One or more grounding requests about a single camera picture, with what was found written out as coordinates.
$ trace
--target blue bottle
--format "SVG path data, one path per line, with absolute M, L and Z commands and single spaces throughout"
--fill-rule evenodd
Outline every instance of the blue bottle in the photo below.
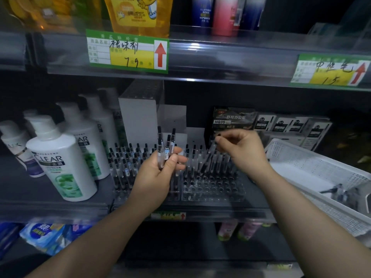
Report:
M 192 26 L 211 27 L 214 0 L 192 0 Z
M 240 30 L 258 30 L 266 0 L 246 0 Z

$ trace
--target red arrow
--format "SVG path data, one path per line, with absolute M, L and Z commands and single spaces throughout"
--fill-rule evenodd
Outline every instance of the red arrow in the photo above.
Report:
M 162 56 L 166 54 L 166 51 L 164 50 L 162 43 L 160 43 L 160 45 L 157 47 L 155 54 L 158 54 L 157 66 L 162 67 Z
M 355 73 L 357 73 L 354 77 L 354 80 L 351 84 L 355 84 L 357 83 L 359 77 L 362 75 L 362 73 L 366 72 L 366 66 L 365 64 L 363 63 L 360 67 L 358 67 L 358 69 L 355 71 Z

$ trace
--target black pen box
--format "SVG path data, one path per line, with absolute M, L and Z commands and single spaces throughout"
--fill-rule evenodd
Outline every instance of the black pen box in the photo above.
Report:
M 212 129 L 215 132 L 228 129 L 252 129 L 257 112 L 254 108 L 215 107 Z

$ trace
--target white shampoo bottle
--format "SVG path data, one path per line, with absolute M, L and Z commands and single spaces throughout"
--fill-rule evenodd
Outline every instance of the white shampoo bottle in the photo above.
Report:
M 118 139 L 120 140 L 120 144 L 122 146 L 127 147 L 128 141 L 126 139 L 125 126 L 123 124 L 123 116 L 121 114 L 121 108 L 120 103 L 118 102 L 118 93 L 116 88 L 99 88 L 98 90 L 105 91 L 107 97 L 107 106 L 113 114 Z
M 76 138 L 61 133 L 48 115 L 28 120 L 37 137 L 29 140 L 26 146 L 63 199 L 78 202 L 92 197 L 97 187 Z
M 26 143 L 30 139 L 27 131 L 22 131 L 16 123 L 10 120 L 0 122 L 0 131 L 3 133 L 1 140 L 16 156 L 30 177 L 43 176 L 45 174 L 43 169 L 36 162 L 31 151 L 26 148 Z
M 37 112 L 36 109 L 26 109 L 25 111 L 23 111 L 23 117 L 26 120 L 26 122 L 25 122 L 25 128 L 29 132 L 29 134 L 30 134 L 31 137 L 35 137 L 36 134 L 35 134 L 35 130 L 34 130 L 33 126 L 31 125 L 30 121 L 27 120 L 27 118 L 28 117 L 34 117 L 34 116 L 36 116 L 38 114 L 39 113 Z
M 89 118 L 98 124 L 98 130 L 106 153 L 109 154 L 110 148 L 115 151 L 115 143 L 119 145 L 119 140 L 111 111 L 103 108 L 97 94 L 79 94 L 79 96 L 86 98 L 88 102 Z
M 63 111 L 65 133 L 74 135 L 95 180 L 110 174 L 106 152 L 95 121 L 86 119 L 75 102 L 57 102 Z

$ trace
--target yellow bottle label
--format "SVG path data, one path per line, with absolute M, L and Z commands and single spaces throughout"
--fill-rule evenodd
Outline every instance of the yellow bottle label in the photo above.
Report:
M 157 0 L 111 0 L 121 26 L 155 27 Z

